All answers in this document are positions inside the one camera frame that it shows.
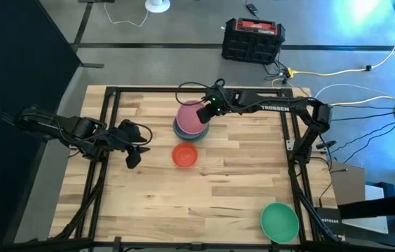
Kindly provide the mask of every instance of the black curtain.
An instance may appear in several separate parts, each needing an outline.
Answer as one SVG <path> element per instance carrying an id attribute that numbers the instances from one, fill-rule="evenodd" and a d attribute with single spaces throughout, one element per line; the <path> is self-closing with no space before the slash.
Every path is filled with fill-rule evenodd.
<path id="1" fill-rule="evenodd" d="M 56 112 L 79 64 L 38 1 L 0 0 L 0 109 Z M 0 120 L 0 244 L 15 236 L 43 147 Z"/>

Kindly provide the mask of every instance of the stacked bowls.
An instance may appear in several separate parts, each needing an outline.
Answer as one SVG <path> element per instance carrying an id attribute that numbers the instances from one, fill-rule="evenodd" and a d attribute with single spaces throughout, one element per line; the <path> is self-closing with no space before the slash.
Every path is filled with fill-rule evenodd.
<path id="1" fill-rule="evenodd" d="M 190 105 L 181 105 L 177 111 L 172 125 L 174 133 L 185 141 L 201 140 L 208 133 L 209 124 L 201 123 L 196 112 L 204 105 L 198 101 L 187 101 L 185 104 Z"/>

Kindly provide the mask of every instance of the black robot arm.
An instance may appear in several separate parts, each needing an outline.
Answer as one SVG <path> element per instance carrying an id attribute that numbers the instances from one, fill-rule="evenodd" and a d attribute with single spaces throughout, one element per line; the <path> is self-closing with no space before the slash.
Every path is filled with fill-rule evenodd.
<path id="1" fill-rule="evenodd" d="M 75 146 L 89 160 L 101 161 L 103 151 L 127 151 L 126 165 L 130 169 L 140 163 L 140 154 L 149 150 L 141 147 L 150 139 L 141 136 L 139 126 L 145 127 L 149 132 L 151 130 L 129 120 L 122 121 L 118 127 L 107 129 L 105 123 L 93 118 L 67 118 L 30 107 L 15 119 L 15 126 L 40 134 L 47 140 L 59 139 L 67 147 Z"/>
<path id="2" fill-rule="evenodd" d="M 308 126 L 303 137 L 294 142 L 291 159 L 301 164 L 310 161 L 312 144 L 316 138 L 330 129 L 331 108 L 310 97 L 264 97 L 250 90 L 226 89 L 215 83 L 206 91 L 203 101 L 209 103 L 197 112 L 200 122 L 207 123 L 213 116 L 227 113 L 255 113 L 276 111 L 295 113 Z M 312 106 L 312 114 L 307 110 Z"/>

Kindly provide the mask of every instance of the gray floor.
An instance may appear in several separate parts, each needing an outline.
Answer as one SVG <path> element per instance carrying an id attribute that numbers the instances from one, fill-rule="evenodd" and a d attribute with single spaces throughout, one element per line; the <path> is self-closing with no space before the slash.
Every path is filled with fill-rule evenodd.
<path id="1" fill-rule="evenodd" d="M 41 0 L 68 41 L 78 30 L 84 3 L 76 0 Z M 260 19 L 274 20 L 286 28 L 291 45 L 379 45 L 395 43 L 395 11 L 388 0 L 251 0 Z M 117 0 L 108 4 L 114 21 L 140 23 L 146 13 L 144 1 Z M 221 43 L 225 22 L 250 18 L 244 0 L 176 0 L 163 14 L 150 14 L 143 27 L 128 23 L 111 24 L 102 3 L 94 4 L 82 42 L 133 43 Z M 67 90 L 60 113 L 79 112 L 87 85 L 178 85 L 184 81 L 212 84 L 225 78 L 230 85 L 270 86 L 265 72 L 256 64 L 226 61 L 216 49 L 80 49 L 84 62 L 104 63 L 104 69 L 79 69 Z M 332 72 L 376 64 L 387 52 L 336 52 L 284 50 L 280 60 L 292 69 Z M 368 73 L 346 73 L 331 77 L 299 75 L 294 85 L 311 88 L 312 94 L 336 83 L 379 89 L 395 96 L 395 54 L 381 67 Z M 377 95 L 352 87 L 333 87 L 318 97 L 323 102 L 358 101 Z M 374 106 L 393 106 L 392 101 L 374 101 Z M 333 118 L 364 116 L 382 111 L 335 108 Z M 392 116 L 367 120 L 333 122 L 325 140 L 338 145 L 390 123 Z M 334 157 L 345 160 L 366 140 L 353 143 Z M 44 157 L 31 195 L 18 241 L 45 239 L 62 185 L 69 151 L 52 143 Z M 364 167 L 367 180 L 395 183 L 395 130 L 374 139 L 367 149 L 349 161 Z"/>

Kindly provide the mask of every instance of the green bowl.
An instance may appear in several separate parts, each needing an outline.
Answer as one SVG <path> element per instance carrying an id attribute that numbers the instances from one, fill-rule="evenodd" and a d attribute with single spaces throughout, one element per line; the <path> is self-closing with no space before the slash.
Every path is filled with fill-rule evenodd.
<path id="1" fill-rule="evenodd" d="M 261 229 L 273 242 L 287 243 L 298 234 L 298 218 L 294 210 L 287 204 L 275 202 L 269 204 L 261 212 Z"/>

